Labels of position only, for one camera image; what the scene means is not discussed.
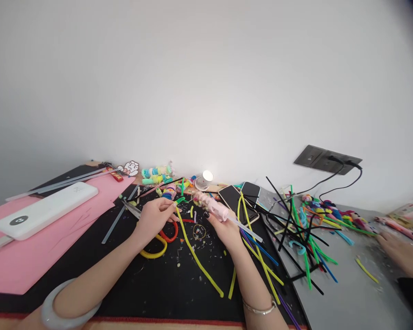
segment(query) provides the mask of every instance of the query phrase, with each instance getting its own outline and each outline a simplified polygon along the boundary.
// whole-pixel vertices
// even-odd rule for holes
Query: pink paper
[[[91,179],[86,183],[98,188],[98,195],[29,239],[0,248],[0,292],[27,292],[134,181],[134,177],[124,177],[117,182],[111,175]],[[37,201],[23,197],[8,202],[0,206],[0,219]]]

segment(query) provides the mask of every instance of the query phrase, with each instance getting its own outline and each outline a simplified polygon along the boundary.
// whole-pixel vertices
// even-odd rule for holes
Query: wall socket panel
[[[362,159],[357,157],[336,153],[334,151],[325,150],[323,148],[315,147],[309,144],[293,163],[305,167],[314,168],[316,170],[336,173],[341,168],[341,164],[333,160],[329,160],[330,156],[334,156],[343,162],[349,160],[355,164],[359,164],[362,161]],[[351,165],[345,165],[342,171],[340,171],[338,174],[346,175],[351,171],[352,168],[353,166]]]

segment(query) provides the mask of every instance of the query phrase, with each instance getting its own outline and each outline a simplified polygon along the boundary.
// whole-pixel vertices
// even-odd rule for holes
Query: white wall
[[[303,190],[328,175],[293,165],[309,143],[364,159],[335,203],[412,200],[413,13],[397,3],[0,0],[0,204],[89,159]]]

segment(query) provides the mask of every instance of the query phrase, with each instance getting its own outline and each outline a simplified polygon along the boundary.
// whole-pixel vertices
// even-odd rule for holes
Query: black mat
[[[127,188],[123,195],[129,196],[134,187],[135,185],[132,185]],[[138,208],[141,209],[147,201],[157,197],[157,194],[153,192],[141,198]],[[191,196],[186,195],[186,198],[190,200]],[[123,207],[120,200],[115,201],[115,205],[97,219],[26,294],[23,296],[0,294],[0,313],[32,312],[43,303],[45,297],[57,285],[79,276],[127,239],[136,226],[136,218],[126,210],[107,243],[101,244]],[[192,202],[179,205],[183,209],[182,218],[190,218],[192,205]],[[190,244],[195,246],[200,262],[223,290],[225,297],[220,298],[218,292],[199,269],[186,242],[180,242],[183,233],[179,225],[178,238],[168,244],[167,251],[162,257],[150,260],[138,255],[132,261],[103,300],[97,316],[244,322],[238,283],[235,285],[232,300],[227,298],[234,268],[231,257],[228,253],[225,256],[225,247],[213,227],[204,219],[203,211],[196,206],[194,206],[194,211],[197,212],[198,223],[206,229],[206,236],[202,241],[196,241],[193,237],[194,224],[186,222],[184,225],[187,236]],[[252,227],[266,242],[268,252],[276,257],[262,220],[256,221]],[[164,232],[168,237],[173,236],[173,225],[166,224]],[[155,253],[161,249],[161,243],[154,239],[145,250]],[[262,267],[255,258],[253,260],[269,287]],[[264,257],[264,260],[280,278],[286,278],[286,272],[281,264],[280,267],[276,267],[268,258]],[[280,288],[279,285],[275,285],[291,307],[298,323],[306,325],[304,313],[293,288]],[[286,322],[292,324],[283,307],[279,308]]]

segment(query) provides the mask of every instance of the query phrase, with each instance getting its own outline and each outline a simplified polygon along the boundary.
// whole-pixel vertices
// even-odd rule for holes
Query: scissors
[[[136,218],[139,219],[141,217],[141,211],[137,207],[133,206],[132,204],[127,203],[124,200],[122,202],[123,202],[124,206]],[[160,251],[158,253],[149,253],[147,251],[142,250],[141,252],[139,252],[140,255],[143,256],[144,258],[147,258],[147,259],[156,259],[156,258],[161,257],[165,253],[165,251],[167,250],[167,243],[173,242],[176,239],[177,235],[178,235],[178,232],[179,232],[178,224],[176,222],[173,222],[173,225],[174,225],[174,236],[172,238],[168,238],[167,235],[165,235],[162,230],[159,233],[160,235],[155,236],[156,239],[159,240],[164,245],[164,248],[162,249],[162,251]]]

